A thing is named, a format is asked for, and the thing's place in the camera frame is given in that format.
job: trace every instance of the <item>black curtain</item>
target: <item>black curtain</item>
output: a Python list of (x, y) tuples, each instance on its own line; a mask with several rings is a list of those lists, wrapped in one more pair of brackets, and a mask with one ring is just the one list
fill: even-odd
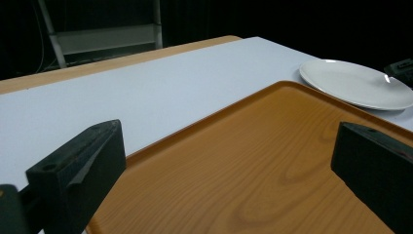
[(0, 1), (0, 79), (36, 72), (44, 58), (41, 16), (31, 0)]
[(162, 0), (167, 46), (223, 35), (259, 36), (321, 59), (383, 71), (413, 56), (406, 0)]

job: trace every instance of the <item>wood grain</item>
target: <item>wood grain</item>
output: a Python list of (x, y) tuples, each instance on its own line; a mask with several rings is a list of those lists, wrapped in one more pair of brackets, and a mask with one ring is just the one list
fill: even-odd
[(161, 50), (135, 54), (132, 56), (113, 58), (49, 72), (3, 80), (0, 81), (0, 95), (19, 90), (30, 89), (37, 86), (52, 84), (55, 82), (73, 79), (85, 75), (90, 75), (105, 70), (116, 69), (127, 65), (133, 65), (148, 60), (169, 57), (180, 53), (198, 50), (204, 47), (210, 47), (240, 39), (240, 37), (236, 36), (223, 36), (205, 41), (194, 42), (175, 47), (168, 47)]
[(392, 233), (330, 169), (340, 121), (413, 133), (279, 82), (128, 157), (88, 233)]

